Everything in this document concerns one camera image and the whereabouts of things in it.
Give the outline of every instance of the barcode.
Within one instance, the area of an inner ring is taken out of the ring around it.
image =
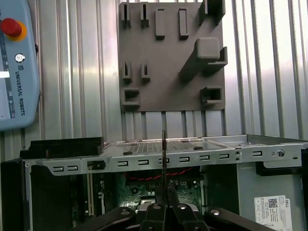
[[[277,208],[277,199],[269,199],[269,208]]]

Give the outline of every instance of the red wire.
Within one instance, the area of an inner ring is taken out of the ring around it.
[[[188,172],[189,170],[191,170],[192,167],[183,170],[182,172],[175,172],[175,173],[167,173],[167,176],[176,176],[176,175],[182,175],[185,172]],[[162,177],[162,175],[158,175],[156,177],[148,177],[148,178],[137,178],[137,177],[130,177],[131,180],[136,180],[136,181],[141,181],[141,180],[156,180],[158,178]]]

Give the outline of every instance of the red emergency stop button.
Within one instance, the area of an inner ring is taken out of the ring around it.
[[[23,32],[19,22],[12,18],[3,19],[0,27],[4,34],[13,38],[20,36]]]

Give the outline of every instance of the white sticker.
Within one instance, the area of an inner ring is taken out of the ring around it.
[[[277,231],[292,231],[290,200],[285,196],[255,198],[256,222]]]
[[[287,229],[288,231],[292,231],[292,217],[291,217],[291,202],[290,199],[285,199],[285,216],[287,218]]]

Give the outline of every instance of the metal wall panel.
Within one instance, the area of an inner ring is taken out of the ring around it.
[[[122,1],[28,2],[41,99],[32,126],[1,133],[2,160],[17,157],[31,140],[154,139],[162,128],[170,138],[252,133],[308,139],[305,0],[226,1],[225,110],[166,113],[120,112],[116,38]]]

